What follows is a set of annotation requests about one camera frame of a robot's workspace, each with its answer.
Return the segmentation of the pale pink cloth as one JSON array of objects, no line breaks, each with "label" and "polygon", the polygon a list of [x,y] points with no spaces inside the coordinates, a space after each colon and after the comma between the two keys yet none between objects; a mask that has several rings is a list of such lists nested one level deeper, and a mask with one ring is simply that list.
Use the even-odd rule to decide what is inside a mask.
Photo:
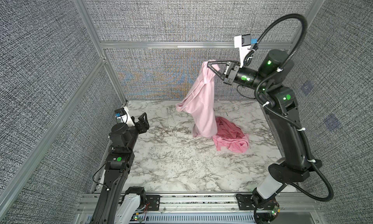
[{"label": "pale pink cloth", "polygon": [[212,138],[218,131],[214,113],[215,73],[207,64],[202,63],[196,81],[183,101],[176,104],[176,110],[191,114],[194,137]]}]

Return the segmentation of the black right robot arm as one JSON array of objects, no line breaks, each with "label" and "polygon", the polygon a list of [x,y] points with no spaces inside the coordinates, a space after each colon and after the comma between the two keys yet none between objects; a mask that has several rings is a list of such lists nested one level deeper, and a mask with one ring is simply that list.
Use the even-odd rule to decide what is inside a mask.
[{"label": "black right robot arm", "polygon": [[322,161],[310,149],[305,128],[301,126],[298,102],[292,89],[282,83],[293,68],[288,53],[270,50],[258,70],[236,61],[209,61],[207,67],[225,84],[234,83],[254,90],[267,122],[283,155],[281,163],[268,167],[269,175],[256,187],[251,197],[237,195],[239,205],[254,211],[271,210],[275,216],[279,205],[275,197],[288,185],[298,188],[315,172],[325,182],[329,196],[333,195],[328,181],[321,173]]}]

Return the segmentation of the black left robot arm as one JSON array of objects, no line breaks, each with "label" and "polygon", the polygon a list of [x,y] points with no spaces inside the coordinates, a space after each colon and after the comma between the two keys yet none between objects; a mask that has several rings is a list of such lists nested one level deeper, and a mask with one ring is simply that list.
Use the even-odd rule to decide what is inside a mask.
[{"label": "black left robot arm", "polygon": [[[185,111],[194,120],[195,137],[212,138],[218,132],[214,114],[214,77],[219,74],[217,65],[204,62],[200,73],[183,101],[176,105],[177,111]],[[138,121],[129,116],[122,107],[115,111],[118,122],[112,127],[109,137],[111,149],[102,166],[105,170],[102,191],[90,220],[92,224],[113,224],[116,218],[119,197],[130,173],[135,154],[134,146],[140,134],[149,130],[147,114]]]}]

